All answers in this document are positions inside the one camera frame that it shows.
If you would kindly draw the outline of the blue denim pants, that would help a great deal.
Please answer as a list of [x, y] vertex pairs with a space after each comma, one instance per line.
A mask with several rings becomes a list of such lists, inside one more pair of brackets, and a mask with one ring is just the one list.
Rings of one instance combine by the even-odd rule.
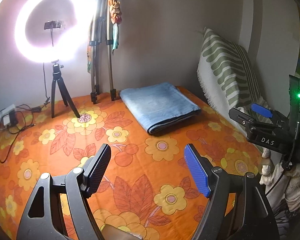
[[127, 88], [120, 92], [120, 98], [148, 134], [158, 133], [201, 112], [197, 104], [169, 82]]

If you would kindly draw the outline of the orange floral bed sheet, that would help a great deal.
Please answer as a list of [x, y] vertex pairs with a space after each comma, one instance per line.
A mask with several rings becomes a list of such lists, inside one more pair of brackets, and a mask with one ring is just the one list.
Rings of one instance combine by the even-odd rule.
[[144, 239], [190, 239], [207, 199], [198, 192], [183, 150], [194, 144], [212, 165], [230, 174], [258, 172], [257, 148], [202, 100], [183, 89], [202, 112], [157, 137], [149, 135], [125, 104], [107, 93], [93, 105], [75, 98], [81, 118], [62, 102], [56, 117], [45, 107], [22, 109], [18, 125], [0, 130], [0, 226], [14, 239], [26, 202], [40, 175], [63, 175], [94, 157], [102, 144], [111, 160], [89, 205], [106, 224]]

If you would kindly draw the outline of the green striped white pillow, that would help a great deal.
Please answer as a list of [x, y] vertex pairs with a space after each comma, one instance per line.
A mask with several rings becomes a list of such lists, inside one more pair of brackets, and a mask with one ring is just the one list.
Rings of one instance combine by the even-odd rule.
[[257, 121], [271, 123], [251, 110], [253, 103], [269, 106], [261, 95], [246, 50], [210, 28], [204, 29], [197, 76], [208, 104], [241, 132], [245, 132], [244, 127], [229, 117], [232, 108]]

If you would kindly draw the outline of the black power adapter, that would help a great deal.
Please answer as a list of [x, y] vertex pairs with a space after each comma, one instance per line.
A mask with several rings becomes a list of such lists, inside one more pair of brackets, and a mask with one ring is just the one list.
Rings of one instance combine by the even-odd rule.
[[18, 124], [18, 118], [17, 118], [17, 114], [15, 110], [10, 111], [10, 113], [8, 114], [9, 117], [9, 123], [8, 126], [9, 127], [15, 127]]

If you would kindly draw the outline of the small black tripod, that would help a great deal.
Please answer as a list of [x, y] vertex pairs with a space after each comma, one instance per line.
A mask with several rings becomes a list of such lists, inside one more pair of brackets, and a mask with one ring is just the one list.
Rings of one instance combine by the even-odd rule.
[[52, 61], [53, 64], [53, 79], [52, 79], [52, 86], [51, 86], [51, 118], [55, 117], [55, 95], [56, 95], [56, 86], [58, 86], [63, 103], [66, 107], [70, 106], [71, 110], [73, 111], [74, 115], [77, 118], [80, 118], [81, 115], [79, 114], [67, 88], [64, 83], [61, 69], [63, 65], [60, 65], [59, 60]]

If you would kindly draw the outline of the white power strip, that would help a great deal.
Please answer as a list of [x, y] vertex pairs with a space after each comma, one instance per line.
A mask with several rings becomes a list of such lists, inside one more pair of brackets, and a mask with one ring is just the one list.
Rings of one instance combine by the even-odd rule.
[[8, 114], [10, 111], [15, 110], [16, 106], [15, 104], [12, 104], [5, 109], [0, 110], [0, 123], [2, 123], [3, 126], [8, 126], [9, 123], [9, 117]]

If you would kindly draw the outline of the tall silver tripod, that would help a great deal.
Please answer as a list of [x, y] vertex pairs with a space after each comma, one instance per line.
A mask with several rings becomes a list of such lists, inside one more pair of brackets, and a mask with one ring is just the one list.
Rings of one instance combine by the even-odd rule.
[[108, 0], [95, 0], [89, 35], [89, 62], [91, 77], [90, 98], [93, 104], [97, 103], [97, 97], [101, 94], [100, 70], [102, 63], [102, 51], [104, 50], [107, 51], [110, 98], [113, 101], [116, 99], [116, 89], [114, 88], [113, 83], [113, 44], [113, 24], [110, 19]]

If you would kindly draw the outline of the orange cloth on tripod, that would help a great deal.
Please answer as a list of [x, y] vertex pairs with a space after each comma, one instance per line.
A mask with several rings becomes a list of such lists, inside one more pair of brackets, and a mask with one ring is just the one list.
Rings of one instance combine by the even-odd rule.
[[108, 0], [110, 20], [113, 24], [113, 48], [112, 51], [119, 47], [119, 24], [122, 22], [122, 12], [120, 9], [120, 1], [119, 0]]

